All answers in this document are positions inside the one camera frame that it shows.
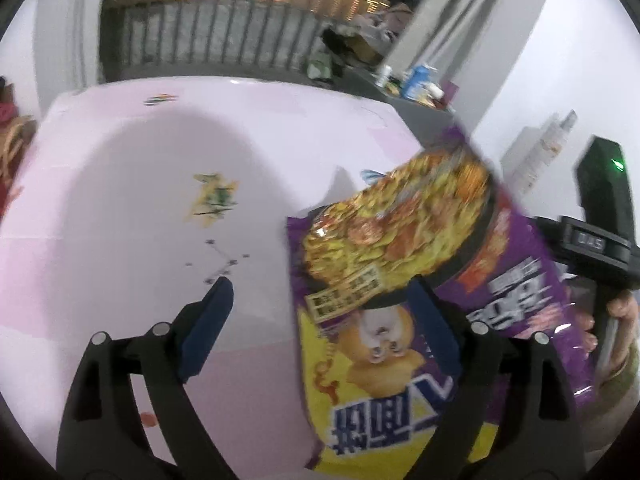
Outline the person's right hand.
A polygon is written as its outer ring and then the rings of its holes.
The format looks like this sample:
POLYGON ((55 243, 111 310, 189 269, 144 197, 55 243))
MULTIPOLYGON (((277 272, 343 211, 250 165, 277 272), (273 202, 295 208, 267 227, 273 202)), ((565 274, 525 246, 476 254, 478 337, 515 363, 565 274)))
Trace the person's right hand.
MULTIPOLYGON (((596 320, 593 317, 596 298, 593 292, 574 292, 576 323, 582 331, 582 344, 590 356, 600 348, 600 338, 596 334, 596 320)), ((608 319, 614 322, 613 339, 600 351, 596 363, 597 382, 604 384, 625 366, 630 348, 637 338, 639 306, 634 293, 624 289, 605 306, 608 319)))

